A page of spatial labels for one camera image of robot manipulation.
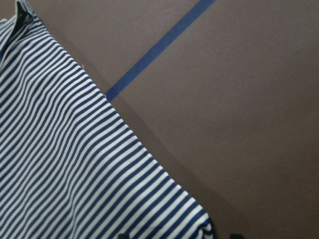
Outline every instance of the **blue stripe on floor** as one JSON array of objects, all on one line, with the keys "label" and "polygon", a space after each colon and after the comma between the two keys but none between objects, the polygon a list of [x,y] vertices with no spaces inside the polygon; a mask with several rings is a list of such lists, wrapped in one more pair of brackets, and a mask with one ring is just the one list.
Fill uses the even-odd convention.
[{"label": "blue stripe on floor", "polygon": [[180,34],[182,34],[215,0],[200,0],[175,26],[173,26],[118,82],[106,93],[113,100],[136,76],[151,64]]}]

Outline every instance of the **striped fabric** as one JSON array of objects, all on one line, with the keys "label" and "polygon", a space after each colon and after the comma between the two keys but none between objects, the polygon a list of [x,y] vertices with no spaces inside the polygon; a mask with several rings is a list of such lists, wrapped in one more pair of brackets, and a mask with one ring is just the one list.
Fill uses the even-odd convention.
[{"label": "striped fabric", "polygon": [[212,238],[29,4],[0,21],[0,239]]}]

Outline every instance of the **navy stripe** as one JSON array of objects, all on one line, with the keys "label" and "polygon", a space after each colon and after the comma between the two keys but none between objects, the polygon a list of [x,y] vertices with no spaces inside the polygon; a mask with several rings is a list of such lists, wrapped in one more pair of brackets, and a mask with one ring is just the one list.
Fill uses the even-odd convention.
[{"label": "navy stripe", "polygon": [[[63,54],[63,56],[60,57],[60,59],[61,59],[60,65],[61,65],[61,66],[67,64],[67,62],[70,62],[70,59],[67,59],[67,58],[65,58],[65,59],[63,60],[62,57],[64,57],[64,56],[65,56],[65,54]],[[16,111],[16,109],[19,107],[19,104],[17,104],[16,101],[21,102],[22,99],[25,99],[25,96],[30,92],[31,87],[34,85],[34,82],[29,85],[28,91],[25,90],[25,87],[24,87],[22,84],[24,84],[24,82],[21,82],[21,88],[20,88],[20,90],[17,92],[18,98],[16,98],[16,100],[14,100],[14,101],[11,101],[10,103],[7,103],[7,107],[3,110],[4,113],[5,113],[5,112],[8,112],[8,114],[7,114],[7,117],[6,117],[2,122],[0,122],[0,127],[2,127],[2,125],[4,124],[4,122],[7,121],[7,120],[11,117],[11,115],[13,114],[13,112],[16,112],[16,114],[15,114],[15,116],[14,116],[15,118],[17,118],[19,115],[22,114],[22,112],[17,112],[17,111]],[[56,84],[56,87],[55,87],[55,88],[58,88],[61,84],[62,84],[62,82],[60,82],[59,84]],[[27,100],[27,99],[25,99],[25,100],[23,101],[23,104],[22,104],[22,106],[23,106],[22,108],[25,109],[25,110],[23,111],[23,115],[25,115],[25,113],[27,112],[27,108],[25,107],[25,104],[27,103],[26,100]]]},{"label": "navy stripe", "polygon": [[[66,149],[67,149],[67,148],[66,148],[66,145],[64,145],[64,148],[63,148],[62,152],[65,152]],[[71,161],[68,161],[67,164],[66,164],[66,168],[70,168],[70,167],[71,167],[70,164],[71,164]],[[63,182],[63,181],[62,181],[62,178],[65,176],[66,172],[65,172],[65,171],[60,171],[59,173],[62,173],[62,175],[58,175],[58,176],[57,176],[57,177],[59,178],[59,180],[56,182],[55,187],[53,187],[53,188],[51,189],[51,191],[48,190],[49,193],[48,193],[41,201],[40,201],[38,198],[39,198],[40,196],[43,196],[43,195],[42,195],[42,194],[41,194],[41,195],[38,195],[38,196],[33,200],[32,205],[35,205],[35,204],[39,204],[39,205],[45,204],[45,202],[48,201],[49,196],[53,194],[53,191],[55,190],[56,187],[58,187],[58,186],[61,185],[61,184],[64,184],[64,186],[65,186],[65,183],[66,183],[66,182]],[[63,187],[61,187],[60,190],[59,190],[57,193],[58,193],[58,194],[63,194]],[[60,199],[60,201],[62,201],[62,199],[64,198],[64,196],[66,196],[66,192],[65,192],[65,194],[62,196],[62,198]],[[40,214],[40,215],[43,215],[45,209],[46,209],[46,208],[42,209],[42,211],[39,212],[39,214]],[[28,219],[30,219],[31,215],[35,215],[35,213],[36,213],[37,210],[38,210],[38,208],[36,208],[35,210],[33,210],[33,211],[30,213],[30,215],[28,216]],[[37,218],[35,218],[31,224],[36,223],[36,220],[37,220]]]},{"label": "navy stripe", "polygon": [[[194,225],[194,223],[195,223],[200,217],[202,217],[204,214],[205,214],[205,212],[202,211],[202,214],[198,213],[198,214],[196,214],[195,217],[193,217],[192,219],[190,219],[190,220],[187,222],[186,227],[184,227],[184,228],[180,231],[180,233],[178,234],[178,237],[179,237],[179,238],[183,238],[183,236],[184,236],[184,235],[186,234],[186,232],[190,229],[190,227],[191,227],[192,225]],[[197,235],[198,235],[198,232],[199,232],[199,230],[194,231],[194,233],[193,233],[193,235],[190,237],[190,239],[196,238]]]},{"label": "navy stripe", "polygon": [[16,166],[16,164],[17,164],[17,162],[16,162],[13,166],[11,166],[10,170],[12,170],[12,169]]},{"label": "navy stripe", "polygon": [[[116,233],[119,233],[120,230],[124,227],[124,225],[134,216],[134,214],[138,211],[138,209],[142,208],[142,206],[158,191],[161,190],[161,188],[168,182],[168,180],[170,179],[170,177],[165,177],[152,191],[150,191],[137,205],[135,205],[134,208],[131,209],[131,211],[129,213],[126,214],[125,218],[121,221],[121,223],[118,224],[118,226],[113,229],[113,232],[110,234],[110,237],[114,237]],[[136,194],[135,196],[137,197],[139,194],[141,194],[143,191],[145,191],[145,189],[147,187],[149,187],[151,185],[151,181],[146,184],[143,188],[141,188]],[[163,198],[164,196],[167,195],[169,191],[166,190],[164,191],[164,193],[159,197],[159,198]],[[121,216],[121,214],[123,213],[122,211],[119,211],[117,216],[114,217],[114,219],[116,219],[116,217]],[[100,232],[100,235],[102,236],[105,231],[107,229],[105,228],[103,231]]]},{"label": "navy stripe", "polygon": [[[34,42],[34,43],[30,46],[30,48],[33,48],[33,51],[34,51],[34,52],[40,51],[40,49],[44,48],[44,47],[46,46],[46,43],[49,42],[49,40],[47,40],[47,42],[43,42],[43,40],[42,40],[41,38],[42,38],[42,37],[45,37],[45,36],[46,36],[46,33],[44,33],[44,34],[42,34],[42,35],[40,35],[40,36],[37,36],[37,38],[38,38],[39,40],[36,41],[36,42]],[[15,55],[11,58],[11,60],[10,60],[10,61],[6,64],[6,66],[4,67],[3,72],[5,72],[5,71],[9,68],[9,66],[11,66],[11,65],[13,64],[13,62],[14,62],[19,56],[20,56],[20,54],[18,54],[18,52],[15,52]],[[12,69],[9,73],[7,73],[7,76],[6,76],[4,79],[7,79],[7,80],[8,80],[8,79],[11,79],[13,73],[16,73],[16,74],[20,73],[20,71],[17,72],[17,69],[22,70],[22,68],[19,67],[19,63],[20,63],[22,60],[23,60],[22,58],[19,58],[19,62],[14,65],[13,69]],[[32,62],[32,61],[29,62],[29,64],[26,65],[26,68],[28,68],[33,62]],[[5,82],[6,82],[6,80],[2,80],[2,81],[0,82],[0,87],[2,87],[2,85],[3,85]]]},{"label": "navy stripe", "polygon": [[[35,149],[35,146],[40,143],[39,141],[40,141],[40,139],[38,139],[38,141],[36,142],[36,144],[34,145],[34,147],[32,148],[32,150],[30,150],[29,154],[26,155],[27,158],[28,158],[28,156],[31,154],[31,152],[33,152],[33,150]],[[26,182],[24,182],[24,183],[26,183],[26,185],[27,185],[28,182],[34,177],[34,175],[35,175],[36,173],[37,173],[37,172],[35,171],[35,172],[31,175],[31,177],[29,177],[29,180],[26,181]],[[31,184],[31,186],[33,186],[33,185],[40,179],[40,176],[38,176],[38,178],[35,178],[35,179],[33,178],[34,182]],[[15,203],[15,202],[12,202],[12,203],[10,204],[10,206],[4,210],[4,212],[7,212],[8,209],[9,209],[10,207],[12,207],[12,204],[13,204],[13,203]]]},{"label": "navy stripe", "polygon": [[[39,156],[39,158],[43,158],[44,153],[45,153],[45,151],[42,152],[42,154]],[[46,161],[46,160],[43,160],[43,162],[41,163],[40,167],[42,167],[42,166],[44,165],[45,161]],[[63,161],[62,165],[60,165],[60,168],[63,167],[64,164],[65,164],[65,161]],[[40,192],[41,192],[41,191],[40,191],[40,188],[41,188],[41,186],[44,185],[45,183],[48,183],[48,182],[49,182],[48,179],[49,179],[49,176],[51,176],[51,172],[48,170],[48,168],[49,168],[50,165],[51,165],[51,164],[48,164],[48,165],[45,167],[43,173],[40,174],[40,175],[38,175],[38,177],[35,177],[35,175],[36,175],[37,172],[34,172],[34,173],[32,174],[31,178],[33,179],[33,183],[30,184],[31,186],[34,186],[35,183],[38,182],[41,178],[44,178],[44,180],[43,180],[42,183],[40,183],[40,184],[37,186],[37,188],[35,188],[35,189],[33,190],[33,192],[38,192],[37,197],[35,197],[35,199],[33,199],[33,201],[30,203],[30,206],[29,206],[28,208],[24,208],[24,210],[25,210],[25,209],[28,210],[34,203],[36,203],[36,202],[38,201],[38,199],[39,199],[41,196],[43,196],[43,194],[40,193]],[[47,186],[44,188],[45,191],[47,191],[48,188],[49,188],[49,186],[51,186],[51,185],[53,184],[53,181],[54,181],[54,179],[52,179],[52,180],[47,184]],[[19,213],[13,218],[15,221],[17,221],[17,217],[20,218],[20,220],[18,220],[18,223],[16,224],[16,227],[17,227],[18,225],[20,225],[20,222],[24,219],[24,216],[25,216],[25,215],[23,215],[23,217],[22,217],[22,215],[23,215],[23,214],[21,213],[21,211],[19,211]]]},{"label": "navy stripe", "polygon": [[18,130],[17,133],[13,136],[13,138],[17,136],[17,134],[19,133],[20,130],[22,130],[22,127],[23,127],[23,125],[20,126],[19,130]]},{"label": "navy stripe", "polygon": [[173,26],[121,79],[106,93],[112,101],[136,76],[151,64],[179,35],[181,35],[215,0],[200,0],[175,26]]},{"label": "navy stripe", "polygon": [[[153,172],[154,169],[158,168],[158,165],[154,165],[153,168],[150,169],[149,174],[144,175],[145,177],[141,177],[139,178],[136,182],[134,182],[134,184],[132,185],[133,187],[136,187],[138,184],[140,184],[144,179],[146,179],[147,176],[149,176],[151,174],[151,172]],[[104,229],[98,234],[98,238],[102,238],[103,235],[105,234],[105,232],[108,230],[108,228],[114,224],[115,225],[115,221],[118,220],[118,217],[121,216],[124,213],[124,210],[126,210],[127,208],[130,207],[130,205],[132,204],[132,202],[135,200],[136,197],[138,197],[142,192],[146,191],[152,184],[154,184],[159,178],[160,176],[164,173],[164,169],[162,169],[161,171],[159,171],[150,181],[148,181],[143,187],[141,187],[129,200],[126,201],[126,203],[121,207],[121,209],[119,209],[117,211],[117,213],[115,214],[115,216],[109,221],[109,223],[106,225],[106,227],[104,227]],[[92,233],[94,232],[94,230],[92,229],[90,231],[90,233],[88,234],[89,236],[92,235]],[[118,231],[116,229],[114,229],[110,234],[109,237],[114,237],[115,234],[118,233]]]},{"label": "navy stripe", "polygon": [[[62,53],[62,50],[56,51],[55,57],[58,56],[60,53]],[[52,64],[48,65],[48,66],[47,66],[47,69],[50,69],[51,66],[53,66],[54,64],[56,64],[56,63],[58,63],[58,62],[60,62],[59,65],[64,64],[64,63],[66,62],[66,59],[65,59],[64,61],[62,61],[62,59],[63,59],[64,56],[65,56],[65,54],[61,55],[55,62],[52,62]],[[33,68],[31,68],[30,71],[32,71],[32,70],[34,70],[34,69],[37,69],[37,67],[34,66]],[[36,72],[33,74],[33,76],[35,76],[36,74],[38,74],[40,71],[43,71],[43,70],[45,70],[45,68],[44,68],[44,69],[43,69],[43,68],[40,68],[38,71],[36,71]],[[10,83],[8,83],[8,85],[7,85],[6,88],[4,89],[4,92],[7,92],[7,91],[9,90],[10,86],[12,86],[14,83],[15,83],[15,81],[11,81]],[[20,83],[20,85],[23,84],[23,82],[16,82],[16,87],[15,87],[13,90],[16,90],[16,89],[17,89],[19,83]],[[18,96],[21,96],[20,98],[22,98],[22,96],[23,96],[23,95],[21,95],[21,90],[22,90],[22,89],[20,89],[19,92],[18,92],[18,94],[17,94]],[[8,106],[4,109],[3,112],[5,113],[6,111],[8,111],[8,109],[10,109],[10,107],[12,106],[13,103],[14,103],[14,101],[12,101],[11,104],[8,105]]]},{"label": "navy stripe", "polygon": [[[122,127],[122,126],[123,126],[123,125],[120,124],[117,128],[114,128],[113,131],[111,131],[111,132],[109,133],[109,135],[113,134],[115,131],[117,131],[117,130],[119,129],[119,127]],[[70,189],[70,184],[71,184],[71,182],[73,181],[74,175],[71,176],[71,172],[69,172],[69,173],[67,174],[67,177],[70,178],[71,180],[70,180],[69,184],[66,185],[66,188],[67,188],[67,189]],[[54,205],[54,207],[52,207],[51,211],[48,212],[48,215],[52,215],[52,214],[53,214],[53,211],[55,210],[55,208],[56,208],[58,205],[61,204],[62,200],[67,196],[67,195],[66,195],[67,191],[68,191],[68,190],[66,190],[65,193],[64,193],[64,194],[62,195],[62,197],[60,198],[60,200],[55,203],[55,205]],[[60,213],[62,212],[62,210],[64,209],[65,206],[66,206],[66,203],[63,205],[63,208],[61,208],[60,211],[57,212],[57,214],[60,214]],[[51,225],[51,223],[53,222],[54,219],[55,219],[55,218],[53,218],[51,221],[49,221],[48,226]]]},{"label": "navy stripe", "polygon": [[176,230],[178,228],[178,225],[181,223],[182,220],[184,220],[184,218],[197,206],[196,202],[193,202],[191,204],[191,206],[189,206],[184,212],[183,214],[178,218],[178,220],[176,222],[173,223],[173,225],[170,226],[170,228],[168,228],[165,233],[159,238],[159,239],[166,239],[169,238],[170,235],[172,234],[172,232],[174,230]]},{"label": "navy stripe", "polygon": [[134,223],[127,229],[125,233],[130,233],[133,228],[135,228],[138,223],[146,217],[146,214],[149,213],[157,204],[159,204],[164,197],[166,197],[169,192],[171,192],[176,185],[172,183],[152,204],[150,204],[134,221]]},{"label": "navy stripe", "polygon": [[[161,214],[163,214],[164,211],[165,211],[169,206],[171,206],[172,203],[173,203],[177,198],[179,198],[179,197],[182,195],[182,193],[183,193],[183,190],[182,190],[182,189],[179,189],[179,190],[174,194],[174,196],[172,196],[172,197],[165,203],[165,205],[164,205],[159,211],[157,211],[156,213],[154,213],[153,216],[149,218],[149,220],[147,221],[147,223],[145,223],[145,225],[144,225],[143,227],[141,227],[141,229],[136,233],[135,236],[136,236],[137,238],[139,238],[139,237],[142,235],[142,233],[144,233],[145,231],[147,232],[148,229],[149,229],[149,228],[148,228],[149,225],[150,225],[151,223],[153,223],[153,222],[156,220],[156,218],[158,218]],[[188,199],[189,199],[189,198],[188,198],[187,196],[185,196],[185,197],[181,200],[181,202],[179,203],[179,205],[177,205],[177,206],[175,207],[175,209],[171,212],[171,214],[175,214],[175,213],[176,213],[176,209],[178,209],[179,206],[182,206],[184,203],[186,203],[186,202],[188,201]],[[153,236],[154,236],[156,233],[158,233],[159,230],[161,230],[161,229],[165,226],[165,224],[166,224],[166,221],[161,221],[159,224],[156,225],[155,228],[152,228],[152,229],[151,229],[151,233],[148,234],[146,238],[153,238]]]},{"label": "navy stripe", "polygon": [[[9,38],[9,34],[11,34],[10,30],[12,28],[12,26],[14,25],[14,22],[8,22],[9,24],[6,24],[5,27],[3,27],[1,29],[2,33],[2,39],[0,39],[0,46],[3,47],[3,45],[5,45],[6,41]],[[1,53],[0,53],[0,59],[2,58],[2,54],[3,51],[5,51],[5,48],[1,49]]]},{"label": "navy stripe", "polygon": [[[210,219],[207,219],[207,220],[201,225],[201,228],[199,228],[199,230],[201,230],[201,231],[203,232],[202,238],[205,238],[205,235],[206,235],[206,236],[210,236],[210,235],[213,234],[212,229],[209,230],[209,231],[207,231],[207,230],[205,229],[205,227],[208,226],[209,224],[210,224]],[[192,235],[190,238],[196,238],[197,235],[198,235],[198,233],[199,233],[199,230],[198,230],[198,231],[194,231],[193,235]]]}]

